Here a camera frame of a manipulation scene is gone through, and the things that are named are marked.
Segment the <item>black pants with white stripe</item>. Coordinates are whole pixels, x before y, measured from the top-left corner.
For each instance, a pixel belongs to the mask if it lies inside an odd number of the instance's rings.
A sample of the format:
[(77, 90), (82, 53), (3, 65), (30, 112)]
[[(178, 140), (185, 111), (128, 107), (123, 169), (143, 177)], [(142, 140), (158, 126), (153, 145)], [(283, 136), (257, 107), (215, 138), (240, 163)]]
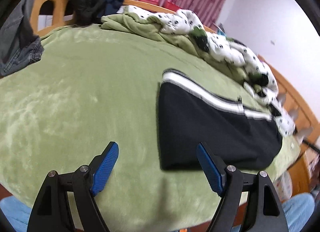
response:
[(283, 137), (270, 113), (213, 94), (186, 74), (163, 72), (158, 96), (160, 165), (164, 170), (197, 170), (197, 145), (239, 169), (266, 169)]

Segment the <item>green fleece bed blanket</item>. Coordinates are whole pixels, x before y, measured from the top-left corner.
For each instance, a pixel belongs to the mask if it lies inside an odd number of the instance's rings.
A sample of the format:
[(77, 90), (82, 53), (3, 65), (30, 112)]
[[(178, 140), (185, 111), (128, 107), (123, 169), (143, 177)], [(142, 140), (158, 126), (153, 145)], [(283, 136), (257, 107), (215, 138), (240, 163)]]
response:
[(1, 79), (1, 184), (31, 207), (47, 173), (73, 172), (110, 141), (119, 158), (96, 197), (111, 231), (172, 231), (210, 220), (219, 204), (203, 172), (164, 172), (156, 104), (165, 69), (265, 111), (207, 53), (99, 25), (56, 29), (41, 60)]

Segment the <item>white patterned duvet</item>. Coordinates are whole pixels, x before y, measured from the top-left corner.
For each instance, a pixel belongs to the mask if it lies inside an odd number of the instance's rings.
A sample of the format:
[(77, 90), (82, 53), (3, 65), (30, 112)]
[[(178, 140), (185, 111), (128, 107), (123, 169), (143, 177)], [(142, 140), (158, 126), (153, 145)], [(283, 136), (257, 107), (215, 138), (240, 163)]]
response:
[(249, 47), (224, 35), (205, 31), (193, 11), (179, 9), (171, 14), (126, 5), (120, 14), (102, 16), (101, 28), (167, 42), (203, 59), (240, 83), (259, 104), (268, 107), (283, 136), (295, 131), (294, 120), (277, 100), (279, 88), (271, 68)]

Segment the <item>light blue sleeve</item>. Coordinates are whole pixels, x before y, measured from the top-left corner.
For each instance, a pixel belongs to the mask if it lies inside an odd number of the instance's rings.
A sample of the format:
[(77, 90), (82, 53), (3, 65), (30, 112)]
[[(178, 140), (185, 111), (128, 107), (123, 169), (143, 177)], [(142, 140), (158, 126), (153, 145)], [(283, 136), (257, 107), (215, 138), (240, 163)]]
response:
[[(298, 194), (282, 204), (289, 231), (301, 231), (315, 209), (309, 193)], [(1, 210), (16, 231), (26, 231), (31, 209), (14, 196), (1, 199)]]

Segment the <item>grey jeans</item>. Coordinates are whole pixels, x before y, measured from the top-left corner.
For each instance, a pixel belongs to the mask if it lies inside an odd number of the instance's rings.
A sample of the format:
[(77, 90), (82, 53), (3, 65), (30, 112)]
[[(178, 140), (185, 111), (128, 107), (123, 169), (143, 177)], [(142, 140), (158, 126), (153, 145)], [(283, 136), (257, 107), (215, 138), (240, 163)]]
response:
[(1, 27), (1, 77), (41, 60), (44, 48), (30, 15), (34, 0), (21, 0)]

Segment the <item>navy blue garment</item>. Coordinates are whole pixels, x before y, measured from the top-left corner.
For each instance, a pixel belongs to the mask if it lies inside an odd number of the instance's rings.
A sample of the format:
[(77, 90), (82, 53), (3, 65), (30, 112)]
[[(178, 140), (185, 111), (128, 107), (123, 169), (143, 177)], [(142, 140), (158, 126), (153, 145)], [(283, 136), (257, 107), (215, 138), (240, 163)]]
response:
[(97, 14), (97, 18), (116, 14), (123, 5), (124, 0), (103, 0), (103, 6)]

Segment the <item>wooden bed frame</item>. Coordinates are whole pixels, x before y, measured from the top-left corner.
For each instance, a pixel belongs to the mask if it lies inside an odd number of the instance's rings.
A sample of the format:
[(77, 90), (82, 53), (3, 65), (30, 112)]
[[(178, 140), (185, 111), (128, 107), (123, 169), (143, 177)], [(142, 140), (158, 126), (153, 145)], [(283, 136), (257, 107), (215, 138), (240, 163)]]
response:
[[(72, 25), (74, 18), (65, 20), (66, 8), (69, 0), (35, 0), (30, 23), (39, 36), (44, 36), (53, 29)], [(310, 146), (319, 138), (319, 121), (312, 112), (305, 99), (294, 86), (272, 65), (269, 65), (279, 84), (281, 95), (286, 95), (284, 108), (295, 116), (295, 124), (298, 135), (306, 132), (306, 137), (300, 142), (300, 154), (298, 159), (288, 169), (292, 181), (292, 194), (307, 192), (311, 183), (309, 167), (316, 158), (316, 147)]]

